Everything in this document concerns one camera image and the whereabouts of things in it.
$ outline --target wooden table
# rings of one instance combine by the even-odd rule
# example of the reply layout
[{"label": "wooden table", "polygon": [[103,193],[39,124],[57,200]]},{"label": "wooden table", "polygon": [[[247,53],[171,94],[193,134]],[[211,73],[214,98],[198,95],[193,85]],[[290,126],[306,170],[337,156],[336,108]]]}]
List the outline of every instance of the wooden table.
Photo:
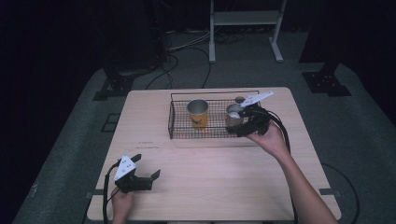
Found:
[{"label": "wooden table", "polygon": [[[122,155],[142,154],[136,175],[161,176],[151,191],[135,193],[131,220],[150,221],[263,221],[292,220],[289,188],[274,158],[245,137],[170,139],[168,132],[171,93],[182,100],[233,99],[245,92],[273,91],[262,107],[277,113],[290,136],[291,154],[315,190],[329,189],[297,105],[287,88],[131,91],[126,99],[108,150],[97,189]],[[109,193],[115,188],[113,170]],[[321,195],[337,218],[341,212],[333,195]],[[94,195],[87,216],[102,220],[102,195]],[[112,218],[111,203],[107,208]]]}]

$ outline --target metal rack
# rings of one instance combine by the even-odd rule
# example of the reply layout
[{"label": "metal rack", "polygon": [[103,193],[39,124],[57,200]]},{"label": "metal rack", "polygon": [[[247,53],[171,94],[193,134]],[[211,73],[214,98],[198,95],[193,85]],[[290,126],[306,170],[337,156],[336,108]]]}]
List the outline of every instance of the metal rack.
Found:
[{"label": "metal rack", "polygon": [[[258,91],[241,92],[243,94],[255,93]],[[171,95],[169,108],[168,132],[171,139],[191,139],[191,138],[235,138],[235,133],[226,130],[226,108],[235,104],[235,99],[206,100],[209,108],[207,111],[207,125],[203,129],[192,127],[191,119],[187,111],[187,104],[190,100],[174,100]]]}]

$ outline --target wrist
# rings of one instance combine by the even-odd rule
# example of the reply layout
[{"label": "wrist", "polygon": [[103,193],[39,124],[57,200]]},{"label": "wrist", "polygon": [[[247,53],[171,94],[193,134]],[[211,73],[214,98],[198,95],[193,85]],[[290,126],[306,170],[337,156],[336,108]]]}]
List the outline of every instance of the wrist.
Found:
[{"label": "wrist", "polygon": [[111,224],[125,224],[126,219],[127,219],[126,217],[120,217],[115,215],[113,217],[113,221],[111,222]]},{"label": "wrist", "polygon": [[284,163],[284,162],[287,162],[290,159],[292,159],[292,156],[290,155],[290,153],[286,149],[285,150],[279,150],[274,155],[274,157],[279,163]]}]

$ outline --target cable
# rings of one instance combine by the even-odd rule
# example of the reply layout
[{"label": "cable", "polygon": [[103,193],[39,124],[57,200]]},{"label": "cable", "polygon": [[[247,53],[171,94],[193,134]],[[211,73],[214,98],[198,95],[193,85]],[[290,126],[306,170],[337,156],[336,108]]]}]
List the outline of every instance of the cable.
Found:
[{"label": "cable", "polygon": [[177,58],[176,56],[174,56],[174,55],[171,55],[171,54],[169,54],[169,57],[172,57],[172,58],[176,59],[175,65],[174,65],[171,69],[165,70],[165,72],[159,74],[159,75],[156,76],[154,79],[152,79],[152,80],[150,81],[150,83],[146,86],[145,90],[148,90],[148,89],[149,89],[149,86],[150,86],[155,80],[157,80],[159,77],[161,77],[161,76],[163,76],[163,75],[165,75],[165,74],[168,74],[170,71],[172,71],[173,69],[175,69],[175,68],[177,67],[177,65],[178,65],[178,58]]},{"label": "cable", "polygon": [[229,34],[218,34],[216,35],[215,41],[216,44],[220,44],[220,45],[231,45],[234,44],[236,42],[242,41],[245,39],[245,32],[242,32],[242,34],[240,34],[242,37],[238,37],[237,35],[229,35]]},{"label": "cable", "polygon": [[[263,114],[264,116],[268,116],[271,120],[274,121],[274,123],[282,131],[283,137],[285,139],[286,148],[288,149],[288,152],[291,154],[291,151],[290,151],[290,140],[289,140],[288,131],[286,130],[286,128],[283,125],[282,121],[280,120],[279,116],[276,113],[272,112],[272,111],[268,111],[268,110],[265,110],[265,109],[264,109],[264,111],[266,111],[266,113],[262,112],[262,111],[259,111],[259,110],[254,110],[252,112]],[[293,209],[294,223],[297,224],[298,223],[298,214],[297,214],[297,210],[296,210],[295,205],[294,205],[294,201],[291,198],[291,195],[290,195],[290,200],[291,200],[291,207]]]},{"label": "cable", "polygon": [[157,66],[153,66],[153,67],[149,68],[148,70],[143,70],[143,71],[140,71],[140,72],[132,73],[130,75],[122,75],[122,77],[126,77],[126,78],[141,77],[143,75],[147,75],[147,74],[150,74],[150,73],[154,72],[156,69],[157,69]]},{"label": "cable", "polygon": [[349,184],[349,186],[352,188],[352,191],[353,191],[353,194],[355,195],[355,200],[356,200],[355,201],[356,202],[356,213],[355,213],[355,216],[353,217],[353,220],[352,220],[351,223],[352,224],[356,223],[356,221],[358,220],[358,217],[359,217],[359,215],[361,213],[361,202],[359,200],[358,192],[356,191],[356,189],[353,186],[352,182],[349,180],[349,178],[346,175],[344,175],[344,173],[342,173],[337,168],[331,166],[330,164],[327,164],[327,163],[324,163],[324,162],[321,162],[320,164],[322,166],[327,166],[327,167],[333,169],[335,172],[337,172],[339,175],[341,175],[346,180],[346,182]]},{"label": "cable", "polygon": [[198,49],[198,48],[184,48],[184,49],[178,49],[178,50],[175,50],[175,52],[178,52],[178,51],[181,51],[181,50],[185,50],[185,49],[195,49],[195,50],[199,50],[199,51],[201,51],[201,52],[206,56],[206,58],[207,58],[207,61],[208,61],[208,64],[209,64],[209,68],[208,68],[208,71],[207,71],[207,74],[206,74],[204,83],[202,84],[202,87],[201,87],[201,89],[203,89],[203,88],[205,87],[205,85],[206,85],[207,80],[209,79],[210,71],[212,70],[212,64],[209,62],[209,55],[208,55],[208,54],[206,53],[206,51],[204,51],[203,49]]},{"label": "cable", "polygon": [[170,86],[170,89],[173,89],[172,83],[174,82],[173,77],[169,74],[169,71],[167,71],[164,67],[163,64],[161,65],[161,69],[166,73],[166,75],[168,75],[168,79],[169,79],[169,83],[165,86],[165,89],[168,89],[168,86]]},{"label": "cable", "polygon": [[117,189],[117,191],[111,195],[111,197],[107,200],[107,203],[109,203],[111,201],[111,199],[120,191],[120,189]]},{"label": "cable", "polygon": [[108,192],[108,179],[110,178],[110,173],[111,173],[111,171],[115,168],[115,167],[117,167],[117,166],[119,166],[120,165],[120,160],[118,160],[115,164],[113,164],[111,167],[110,167],[110,169],[108,170],[108,172],[107,172],[107,174],[106,174],[106,176],[105,176],[105,184],[104,184],[104,187],[103,187],[103,207],[102,207],[102,212],[103,212],[103,222],[104,222],[104,224],[107,224],[107,222],[108,222],[108,218],[107,218],[107,204],[108,204],[108,202],[111,200],[111,198],[115,195],[113,195],[113,196],[111,196],[111,198],[108,200],[107,199],[107,192]]},{"label": "cable", "polygon": [[186,48],[186,47],[189,47],[189,46],[198,44],[198,43],[200,43],[200,42],[202,42],[202,41],[208,39],[208,38],[209,38],[209,34],[210,34],[210,33],[207,32],[205,35],[200,36],[200,37],[198,37],[198,38],[196,38],[196,39],[190,41],[190,42],[187,43],[187,44],[184,44],[184,45],[181,45],[181,46],[178,46],[178,47],[174,47],[174,48],[168,48],[167,50],[168,50],[168,51],[174,51],[174,50],[184,49],[184,48]]}]

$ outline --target white shelf frame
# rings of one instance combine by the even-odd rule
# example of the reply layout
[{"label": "white shelf frame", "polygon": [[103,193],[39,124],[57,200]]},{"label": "white shelf frame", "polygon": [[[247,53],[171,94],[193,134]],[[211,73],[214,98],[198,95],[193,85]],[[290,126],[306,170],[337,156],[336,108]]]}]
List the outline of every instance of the white shelf frame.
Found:
[{"label": "white shelf frame", "polygon": [[215,47],[215,26],[218,25],[262,25],[274,24],[274,36],[269,37],[271,48],[278,63],[283,62],[282,54],[277,46],[280,25],[283,20],[287,0],[282,0],[279,10],[269,11],[230,11],[215,12],[214,0],[210,1],[210,40],[209,40],[209,61],[216,62]]}]

